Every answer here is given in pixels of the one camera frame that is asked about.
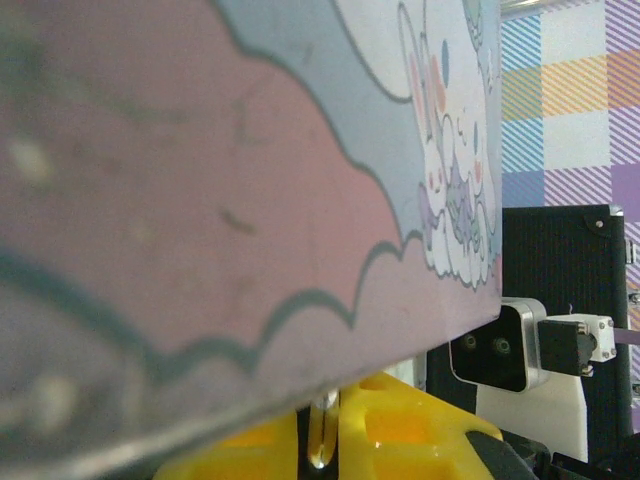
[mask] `scratch mark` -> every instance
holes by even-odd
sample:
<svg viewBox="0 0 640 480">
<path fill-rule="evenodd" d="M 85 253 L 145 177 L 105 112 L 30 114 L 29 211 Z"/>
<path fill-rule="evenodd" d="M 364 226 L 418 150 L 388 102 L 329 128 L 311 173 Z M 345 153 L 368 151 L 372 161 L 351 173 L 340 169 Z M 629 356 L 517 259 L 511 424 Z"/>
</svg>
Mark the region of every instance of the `scratch mark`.
<svg viewBox="0 0 640 480">
<path fill-rule="evenodd" d="M 23 7 L 0 6 L 0 51 L 5 60 L 0 64 L 0 98 L 11 100 L 15 122 L 21 124 L 23 133 L 32 133 L 30 113 L 41 98 L 94 105 L 138 125 L 190 121 L 191 113 L 186 111 L 147 107 L 80 75 L 50 68 L 45 61 L 46 45 Z"/>
<path fill-rule="evenodd" d="M 220 217 L 224 220 L 224 223 L 229 225 L 235 231 L 244 233 L 245 235 L 255 235 L 258 230 L 250 223 L 240 220 L 233 212 L 227 208 L 220 209 Z"/>
<path fill-rule="evenodd" d="M 262 75 L 255 82 L 253 82 L 244 93 L 236 98 L 236 101 L 249 100 L 256 95 L 259 91 L 266 89 L 266 87 L 273 81 L 276 74 L 275 72 L 269 72 Z"/>
<path fill-rule="evenodd" d="M 244 103 L 244 100 L 238 99 L 233 102 L 231 105 L 235 114 L 236 121 L 234 127 L 234 139 L 236 145 L 246 145 L 250 147 L 255 147 L 258 145 L 264 145 L 267 143 L 267 139 L 254 137 L 249 132 L 249 126 L 247 121 L 247 106 Z"/>
</svg>

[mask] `purple striped pattern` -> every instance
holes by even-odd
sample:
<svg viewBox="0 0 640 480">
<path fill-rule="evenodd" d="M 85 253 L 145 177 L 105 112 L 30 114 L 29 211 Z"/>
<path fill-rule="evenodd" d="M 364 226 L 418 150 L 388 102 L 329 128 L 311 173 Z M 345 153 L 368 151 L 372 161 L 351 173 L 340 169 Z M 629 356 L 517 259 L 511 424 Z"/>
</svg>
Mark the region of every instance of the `purple striped pattern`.
<svg viewBox="0 0 640 480">
<path fill-rule="evenodd" d="M 598 205 L 611 202 L 609 167 L 584 167 L 544 172 L 547 206 Z"/>
<path fill-rule="evenodd" d="M 633 330 L 640 330 L 640 310 L 634 308 L 629 310 L 630 325 Z M 640 347 L 631 347 L 631 378 L 640 381 Z"/>
<path fill-rule="evenodd" d="M 609 110 L 611 163 L 640 163 L 640 107 Z"/>
<path fill-rule="evenodd" d="M 640 223 L 627 222 L 625 235 L 640 247 Z M 627 285 L 632 289 L 640 288 L 640 263 L 629 265 L 627 268 Z M 629 310 L 629 321 L 630 328 L 640 330 L 640 309 Z M 631 376 L 640 381 L 640 347 L 631 348 Z"/>
<path fill-rule="evenodd" d="M 640 2 L 606 0 L 607 52 L 640 48 Z"/>
<path fill-rule="evenodd" d="M 627 222 L 625 224 L 626 237 L 636 244 L 636 249 L 640 253 L 640 223 Z M 627 283 L 629 288 L 640 289 L 640 261 L 635 265 L 629 265 L 627 268 Z"/>
</svg>

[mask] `cartoon bunny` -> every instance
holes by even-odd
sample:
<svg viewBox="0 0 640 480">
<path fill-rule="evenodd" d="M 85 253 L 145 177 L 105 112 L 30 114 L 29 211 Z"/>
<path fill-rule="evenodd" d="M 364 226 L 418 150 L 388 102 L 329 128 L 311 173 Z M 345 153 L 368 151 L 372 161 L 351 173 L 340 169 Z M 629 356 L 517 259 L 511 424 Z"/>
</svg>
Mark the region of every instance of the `cartoon bunny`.
<svg viewBox="0 0 640 480">
<path fill-rule="evenodd" d="M 484 79 L 472 36 L 460 34 L 470 31 L 462 0 L 437 8 L 425 1 L 424 9 L 419 35 L 402 4 L 399 21 L 424 152 L 419 205 L 425 255 L 438 275 L 475 288 L 487 279 L 496 223 Z"/>
</svg>

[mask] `pink cheek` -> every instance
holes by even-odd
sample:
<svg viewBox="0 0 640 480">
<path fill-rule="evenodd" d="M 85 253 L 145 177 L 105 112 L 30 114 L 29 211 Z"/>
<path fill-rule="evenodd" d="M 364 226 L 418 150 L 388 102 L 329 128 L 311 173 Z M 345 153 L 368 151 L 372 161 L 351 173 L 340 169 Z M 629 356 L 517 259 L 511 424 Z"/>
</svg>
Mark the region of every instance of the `pink cheek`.
<svg viewBox="0 0 640 480">
<path fill-rule="evenodd" d="M 420 90 L 422 89 L 422 85 L 420 84 L 420 75 L 418 73 L 418 66 L 413 57 L 411 57 L 411 80 L 413 85 L 413 102 L 416 105 L 418 110 L 418 115 L 420 118 L 424 118 L 424 102 L 420 97 Z"/>
<path fill-rule="evenodd" d="M 431 68 L 433 69 L 433 78 L 436 87 L 436 100 L 440 112 L 444 112 L 447 107 L 447 94 L 446 88 L 441 81 L 442 75 L 440 74 L 440 65 L 438 64 L 438 58 L 435 55 L 431 56 Z"/>
<path fill-rule="evenodd" d="M 476 182 L 480 183 L 482 181 L 482 164 L 480 162 L 476 162 Z"/>
</svg>

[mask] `silver screw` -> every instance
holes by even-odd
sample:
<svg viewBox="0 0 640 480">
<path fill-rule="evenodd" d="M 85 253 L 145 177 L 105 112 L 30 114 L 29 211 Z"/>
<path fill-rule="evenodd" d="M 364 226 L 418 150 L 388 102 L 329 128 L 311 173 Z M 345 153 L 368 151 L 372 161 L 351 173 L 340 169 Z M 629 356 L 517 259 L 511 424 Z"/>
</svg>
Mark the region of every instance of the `silver screw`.
<svg viewBox="0 0 640 480">
<path fill-rule="evenodd" d="M 509 355 L 511 353 L 511 344 L 506 338 L 496 338 L 493 341 L 493 348 L 500 355 Z"/>
<path fill-rule="evenodd" d="M 476 337 L 474 337 L 471 334 L 467 334 L 463 337 L 462 339 L 462 343 L 464 344 L 464 347 L 467 350 L 475 350 L 476 347 L 478 346 L 478 342 L 476 340 Z"/>
<path fill-rule="evenodd" d="M 593 366 L 587 365 L 583 367 L 580 373 L 582 374 L 583 377 L 593 377 Z"/>
</svg>

